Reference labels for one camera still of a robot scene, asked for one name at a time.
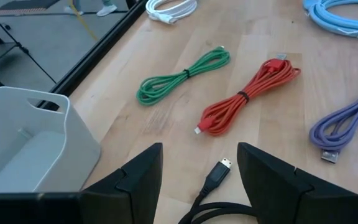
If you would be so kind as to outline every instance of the wooden tabletop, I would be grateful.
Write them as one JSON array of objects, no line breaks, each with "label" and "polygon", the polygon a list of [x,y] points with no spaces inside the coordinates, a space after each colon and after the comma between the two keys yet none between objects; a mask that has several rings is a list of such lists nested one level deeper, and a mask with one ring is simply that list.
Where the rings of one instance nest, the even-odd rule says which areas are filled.
[{"label": "wooden tabletop", "polygon": [[[358,18],[358,6],[333,12]],[[219,45],[230,51],[229,65],[187,80],[157,105],[138,104],[135,93],[143,79],[182,71]],[[227,134],[196,135],[202,111],[236,94],[276,53],[286,53],[301,75],[251,101]],[[154,142],[163,143],[158,224],[179,221],[223,157],[234,162],[232,171],[205,201],[249,204],[236,165],[242,141],[358,193],[358,130],[335,165],[322,161],[308,140],[315,122],[358,99],[358,39],[320,29],[305,15],[301,1],[202,0],[194,14],[173,26],[144,13],[70,98],[102,145],[86,185]],[[208,223],[256,219],[231,215]]]}]

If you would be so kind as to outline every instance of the light blue cable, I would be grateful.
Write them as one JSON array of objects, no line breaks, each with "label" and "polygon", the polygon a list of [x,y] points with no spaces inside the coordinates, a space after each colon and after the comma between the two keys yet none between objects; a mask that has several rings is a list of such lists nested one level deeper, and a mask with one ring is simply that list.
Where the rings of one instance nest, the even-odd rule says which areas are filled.
[{"label": "light blue cable", "polygon": [[317,25],[336,34],[358,38],[358,20],[346,19],[326,10],[343,4],[358,4],[358,0],[303,0],[303,8]]}]

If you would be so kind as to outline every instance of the red cable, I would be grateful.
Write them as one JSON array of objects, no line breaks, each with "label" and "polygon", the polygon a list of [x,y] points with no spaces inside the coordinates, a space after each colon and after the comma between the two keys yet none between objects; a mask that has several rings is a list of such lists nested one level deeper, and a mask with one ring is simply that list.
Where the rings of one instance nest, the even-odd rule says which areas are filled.
[{"label": "red cable", "polygon": [[293,80],[301,70],[293,68],[289,60],[270,59],[262,64],[259,71],[238,94],[207,107],[195,129],[212,136],[225,133],[240,110],[257,95]]}]

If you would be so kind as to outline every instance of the gray floor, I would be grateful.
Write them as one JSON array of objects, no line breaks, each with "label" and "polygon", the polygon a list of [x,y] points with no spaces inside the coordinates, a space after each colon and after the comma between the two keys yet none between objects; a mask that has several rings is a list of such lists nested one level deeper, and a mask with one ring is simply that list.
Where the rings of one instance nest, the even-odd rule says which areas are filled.
[{"label": "gray floor", "polygon": [[[0,6],[11,0],[0,0]],[[96,12],[101,1],[81,0],[83,11]],[[126,11],[125,0],[113,0],[119,11]],[[61,13],[67,0],[61,0],[48,10],[40,13]],[[97,17],[84,15],[89,28],[101,38],[124,13]],[[41,67],[56,81],[67,72],[96,43],[75,16],[15,16],[0,17],[0,22],[12,27],[10,33],[23,46]],[[9,38],[0,29],[0,36],[7,42]],[[0,81],[7,86],[49,91],[54,83],[31,59],[19,49],[14,49],[0,60]]]}]

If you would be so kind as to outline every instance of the green cable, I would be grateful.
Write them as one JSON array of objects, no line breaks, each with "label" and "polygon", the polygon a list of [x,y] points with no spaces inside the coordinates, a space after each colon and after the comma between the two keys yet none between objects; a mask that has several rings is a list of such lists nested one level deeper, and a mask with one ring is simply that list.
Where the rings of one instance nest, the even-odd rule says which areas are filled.
[{"label": "green cable", "polygon": [[154,105],[166,97],[174,88],[186,81],[186,79],[200,73],[218,69],[229,62],[230,53],[223,47],[217,47],[204,54],[194,65],[180,73],[146,78],[140,84],[136,98],[142,105]]}]

